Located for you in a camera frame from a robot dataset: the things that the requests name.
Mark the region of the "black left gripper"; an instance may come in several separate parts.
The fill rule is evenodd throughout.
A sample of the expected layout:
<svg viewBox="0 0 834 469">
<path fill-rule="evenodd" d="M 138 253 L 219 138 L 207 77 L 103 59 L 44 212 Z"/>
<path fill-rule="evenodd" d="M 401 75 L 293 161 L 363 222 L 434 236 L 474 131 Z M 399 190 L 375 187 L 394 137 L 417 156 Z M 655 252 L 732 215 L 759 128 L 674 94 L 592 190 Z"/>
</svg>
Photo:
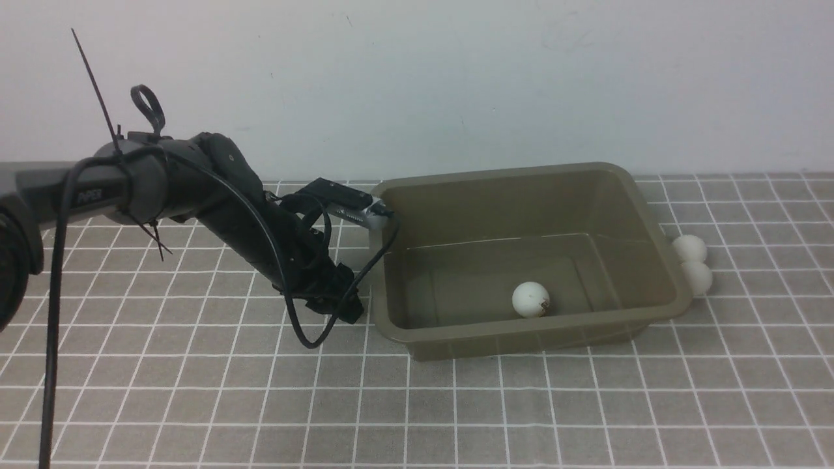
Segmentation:
<svg viewBox="0 0 834 469">
<path fill-rule="evenodd" d="M 354 274 L 330 257 L 334 223 L 326 206 L 324 199 L 304 193 L 283 198 L 266 193 L 263 219 L 283 262 L 282 273 L 274 265 L 270 274 L 277 290 L 284 291 L 280 280 L 287 280 L 291 296 L 305 300 L 310 311 L 354 324 L 364 307 Z"/>
</svg>

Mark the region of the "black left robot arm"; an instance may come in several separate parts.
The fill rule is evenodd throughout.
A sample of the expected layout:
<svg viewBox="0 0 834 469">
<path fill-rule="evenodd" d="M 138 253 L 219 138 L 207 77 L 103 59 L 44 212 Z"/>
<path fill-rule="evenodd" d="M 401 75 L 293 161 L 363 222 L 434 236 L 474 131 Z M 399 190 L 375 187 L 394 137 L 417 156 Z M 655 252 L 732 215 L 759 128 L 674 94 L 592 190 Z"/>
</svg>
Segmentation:
<svg viewBox="0 0 834 469">
<path fill-rule="evenodd" d="M 280 292 L 322 315 L 352 324 L 364 314 L 354 273 L 328 254 L 326 231 L 313 228 L 327 200 L 307 192 L 265 190 L 228 137 L 149 142 L 132 132 L 125 160 L 84 169 L 70 196 L 71 222 L 106 216 L 120 225 L 199 220 Z M 2 325 L 23 302 L 31 276 L 44 271 L 41 232 L 56 225 L 72 164 L 2 165 Z"/>
</svg>

